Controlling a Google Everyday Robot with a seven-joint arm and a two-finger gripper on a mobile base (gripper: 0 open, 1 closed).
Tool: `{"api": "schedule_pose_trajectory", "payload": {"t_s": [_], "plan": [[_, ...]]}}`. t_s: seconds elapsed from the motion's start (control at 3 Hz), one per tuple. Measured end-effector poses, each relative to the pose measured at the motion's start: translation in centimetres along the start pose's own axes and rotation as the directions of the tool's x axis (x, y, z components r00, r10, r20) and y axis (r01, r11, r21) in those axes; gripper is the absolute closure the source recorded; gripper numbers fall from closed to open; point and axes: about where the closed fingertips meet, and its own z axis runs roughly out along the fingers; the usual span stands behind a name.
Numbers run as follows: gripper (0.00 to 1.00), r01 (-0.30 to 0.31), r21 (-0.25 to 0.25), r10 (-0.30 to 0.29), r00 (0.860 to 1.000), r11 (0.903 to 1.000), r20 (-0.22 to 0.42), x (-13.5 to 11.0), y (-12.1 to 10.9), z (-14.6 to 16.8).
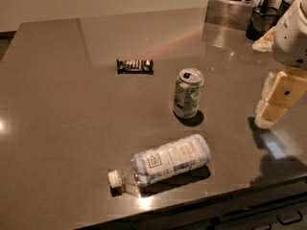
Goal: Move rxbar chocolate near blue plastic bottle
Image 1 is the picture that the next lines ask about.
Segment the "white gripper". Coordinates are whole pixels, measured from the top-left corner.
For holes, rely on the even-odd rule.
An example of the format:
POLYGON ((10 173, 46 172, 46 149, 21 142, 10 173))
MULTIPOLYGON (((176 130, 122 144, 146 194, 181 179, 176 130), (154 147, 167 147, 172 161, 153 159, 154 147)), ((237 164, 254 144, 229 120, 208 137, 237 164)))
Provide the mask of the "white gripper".
POLYGON ((307 92, 307 0, 295 0, 277 22, 272 55, 298 68, 269 72, 255 110, 255 124, 262 129, 271 128, 307 92))

